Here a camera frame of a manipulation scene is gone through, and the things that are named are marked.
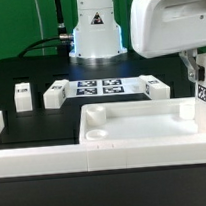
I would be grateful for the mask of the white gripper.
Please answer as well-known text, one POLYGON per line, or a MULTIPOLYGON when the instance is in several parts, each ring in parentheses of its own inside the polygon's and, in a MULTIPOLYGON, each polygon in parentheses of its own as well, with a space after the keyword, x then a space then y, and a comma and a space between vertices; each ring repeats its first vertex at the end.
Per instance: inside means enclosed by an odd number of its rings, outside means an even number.
POLYGON ((131 6, 133 49, 145 58, 180 52, 195 83, 197 48, 206 46, 206 0, 133 0, 131 6))

